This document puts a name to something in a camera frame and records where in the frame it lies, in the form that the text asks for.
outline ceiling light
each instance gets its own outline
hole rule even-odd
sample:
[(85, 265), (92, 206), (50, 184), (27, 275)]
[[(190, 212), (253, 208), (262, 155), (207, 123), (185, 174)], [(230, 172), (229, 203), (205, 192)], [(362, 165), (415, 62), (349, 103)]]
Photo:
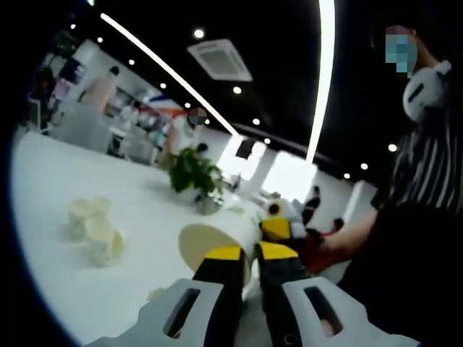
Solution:
[(313, 162), (318, 140), (320, 139), (323, 119), (325, 118), (326, 104), (330, 93), (331, 73), (333, 72), (335, 15), (334, 0), (318, 0), (320, 9), (320, 73), (318, 74), (318, 94), (313, 116), (312, 132), (310, 134), (306, 161)]
[(397, 150), (397, 146), (395, 146), (394, 143), (391, 143), (389, 146), (388, 146), (388, 150), (389, 152), (395, 152)]
[(220, 124), (224, 126), (233, 136), (239, 136), (238, 132), (232, 125), (226, 121), (226, 119), (200, 94), (193, 88), (187, 81), (184, 80), (174, 69), (172, 69), (164, 60), (161, 59), (156, 53), (150, 50), (143, 42), (137, 39), (131, 32), (129, 32), (125, 27), (120, 25), (118, 22), (113, 20), (107, 14), (102, 13), (101, 19), (116, 29), (119, 33), (121, 33), (125, 38), (127, 38), (130, 42), (136, 45), (140, 50), (143, 51), (147, 56), (149, 56), (155, 63), (157, 63), (164, 71), (174, 78), (187, 92), (189, 92), (193, 98), (195, 98), (199, 104), (203, 105), (204, 108), (209, 111), (213, 117), (215, 117)]
[(203, 38), (204, 37), (204, 30), (203, 29), (196, 29), (193, 33), (196, 38)]

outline white headphones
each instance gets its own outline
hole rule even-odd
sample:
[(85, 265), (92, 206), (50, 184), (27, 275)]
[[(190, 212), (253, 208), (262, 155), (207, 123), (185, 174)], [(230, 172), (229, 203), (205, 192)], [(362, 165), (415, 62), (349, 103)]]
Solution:
[(411, 77), (402, 99), (405, 113), (411, 120), (420, 123), (427, 108), (445, 106), (450, 70), (450, 62), (445, 60), (433, 68), (425, 67)]

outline air conditioner vent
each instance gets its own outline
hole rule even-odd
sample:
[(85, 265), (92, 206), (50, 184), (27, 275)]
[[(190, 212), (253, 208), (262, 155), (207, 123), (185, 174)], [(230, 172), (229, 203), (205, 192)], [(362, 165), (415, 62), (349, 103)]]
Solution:
[(252, 81), (249, 70), (230, 40), (202, 42), (188, 47), (188, 51), (214, 80)]

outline ceiling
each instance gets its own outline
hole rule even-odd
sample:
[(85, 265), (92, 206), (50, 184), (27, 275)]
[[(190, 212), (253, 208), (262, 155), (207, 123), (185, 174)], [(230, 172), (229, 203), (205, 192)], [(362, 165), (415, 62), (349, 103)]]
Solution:
[[(336, 43), (331, 90), (315, 163), (338, 177), (378, 183), (391, 160), (388, 144), (409, 129), (402, 110), (404, 81), (370, 46), (372, 9), (367, 0), (336, 2)], [(277, 150), (305, 156), (315, 113), (320, 60), (318, 0), (105, 1), (76, 18), (80, 35), (104, 37), (101, 48), (179, 105), (198, 102), (142, 51), (98, 18), (105, 12), (178, 72), (229, 123)], [(212, 80), (187, 52), (203, 40), (228, 38), (252, 82)], [(233, 87), (242, 93), (233, 93)], [(260, 119), (260, 125), (252, 123)], [(226, 131), (212, 117), (210, 127)], [(362, 171), (361, 163), (369, 169)]]

